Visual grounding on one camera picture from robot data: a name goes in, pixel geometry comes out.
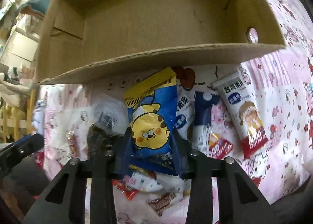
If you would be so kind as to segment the dark brown clear snack pouch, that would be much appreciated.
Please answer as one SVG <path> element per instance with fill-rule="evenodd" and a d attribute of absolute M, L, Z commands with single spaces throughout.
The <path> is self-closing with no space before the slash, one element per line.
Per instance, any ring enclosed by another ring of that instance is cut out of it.
<path fill-rule="evenodd" d="M 98 96 L 92 104 L 92 125 L 87 134 L 87 157 L 111 150 L 128 128 L 126 106 L 120 100 L 106 94 Z"/>

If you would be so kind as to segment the blue yellow cartoon snack bag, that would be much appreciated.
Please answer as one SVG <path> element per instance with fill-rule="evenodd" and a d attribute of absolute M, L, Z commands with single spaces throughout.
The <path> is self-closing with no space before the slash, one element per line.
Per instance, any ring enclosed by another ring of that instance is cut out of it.
<path fill-rule="evenodd" d="M 130 122 L 130 164 L 175 175 L 172 131 L 177 111 L 177 79 L 172 68 L 160 70 L 124 93 Z"/>

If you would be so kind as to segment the white red milk candy bar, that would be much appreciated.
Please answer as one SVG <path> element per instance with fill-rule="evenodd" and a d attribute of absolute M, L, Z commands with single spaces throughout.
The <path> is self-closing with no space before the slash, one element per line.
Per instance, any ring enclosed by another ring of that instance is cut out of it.
<path fill-rule="evenodd" d="M 243 72 L 235 72 L 212 83 L 232 118 L 245 159 L 268 142 L 250 86 L 251 79 Z"/>

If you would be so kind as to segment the small red candy packet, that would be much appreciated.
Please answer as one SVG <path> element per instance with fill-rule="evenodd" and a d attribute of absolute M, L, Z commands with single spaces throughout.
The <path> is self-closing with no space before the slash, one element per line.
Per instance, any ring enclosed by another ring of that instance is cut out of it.
<path fill-rule="evenodd" d="M 124 184 L 122 181 L 119 181 L 119 180 L 113 180 L 112 184 L 114 187 L 116 187 L 118 190 L 120 190 L 124 194 L 124 196 L 126 197 L 128 201 L 131 201 L 139 192 L 138 190 L 132 189 L 131 187 L 127 186 L 126 184 Z"/>

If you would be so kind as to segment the white blue snack packet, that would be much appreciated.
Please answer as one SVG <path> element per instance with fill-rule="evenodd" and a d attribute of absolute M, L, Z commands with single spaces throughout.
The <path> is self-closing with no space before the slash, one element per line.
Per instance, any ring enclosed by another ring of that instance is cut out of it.
<path fill-rule="evenodd" d="M 206 154 L 211 134 L 213 92 L 205 85 L 195 85 L 191 90 L 178 86 L 177 94 L 175 127 L 193 149 Z"/>

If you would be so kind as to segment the pink cartoon bed sheet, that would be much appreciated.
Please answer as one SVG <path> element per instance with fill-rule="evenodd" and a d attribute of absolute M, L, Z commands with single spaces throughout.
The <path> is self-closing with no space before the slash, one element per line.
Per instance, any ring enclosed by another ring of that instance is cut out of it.
<path fill-rule="evenodd" d="M 231 72 L 251 79 L 251 90 L 264 123 L 268 144 L 244 160 L 239 138 L 225 106 L 212 110 L 213 129 L 235 146 L 232 155 L 277 213 L 279 223 L 312 223 L 312 21 L 299 0 L 266 0 L 283 34 L 285 48 L 238 64 L 201 64 L 192 68 L 196 85 L 208 86 Z M 47 105 L 34 116 L 33 127 L 46 137 L 43 167 L 50 178 L 60 170 L 66 144 L 63 135 L 77 125 L 77 145 L 86 152 L 87 129 L 95 97 L 121 99 L 122 92 L 161 69 L 115 74 L 80 84 L 44 84 Z"/>

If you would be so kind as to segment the brown cardboard box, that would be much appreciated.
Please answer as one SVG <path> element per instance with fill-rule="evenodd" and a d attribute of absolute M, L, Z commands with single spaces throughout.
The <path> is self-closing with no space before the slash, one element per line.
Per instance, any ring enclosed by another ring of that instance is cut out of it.
<path fill-rule="evenodd" d="M 51 0 L 38 84 L 168 66 L 238 64 L 285 48 L 266 0 Z"/>

